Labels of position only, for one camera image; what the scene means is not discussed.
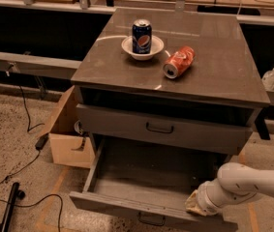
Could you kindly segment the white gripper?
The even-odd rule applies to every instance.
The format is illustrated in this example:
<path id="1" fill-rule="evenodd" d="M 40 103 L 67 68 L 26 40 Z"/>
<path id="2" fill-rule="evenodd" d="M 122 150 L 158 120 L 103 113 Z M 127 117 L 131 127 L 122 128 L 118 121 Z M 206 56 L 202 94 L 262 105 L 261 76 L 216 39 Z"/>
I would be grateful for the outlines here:
<path id="1" fill-rule="evenodd" d="M 198 187 L 198 190 L 195 189 L 185 201 L 185 209 L 200 216 L 214 216 L 223 207 L 236 201 L 235 194 L 222 188 L 215 179 L 206 181 Z"/>

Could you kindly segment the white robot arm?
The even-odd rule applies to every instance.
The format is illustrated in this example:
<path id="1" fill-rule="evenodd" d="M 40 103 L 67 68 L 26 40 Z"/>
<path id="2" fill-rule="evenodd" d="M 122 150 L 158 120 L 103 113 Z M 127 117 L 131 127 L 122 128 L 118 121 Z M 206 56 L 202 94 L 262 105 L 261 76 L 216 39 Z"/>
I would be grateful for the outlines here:
<path id="1" fill-rule="evenodd" d="M 262 195 L 274 198 L 274 170 L 259 170 L 244 164 L 223 164 L 217 177 L 195 189 L 185 202 L 189 213 L 215 216 L 229 205 L 259 200 Z"/>

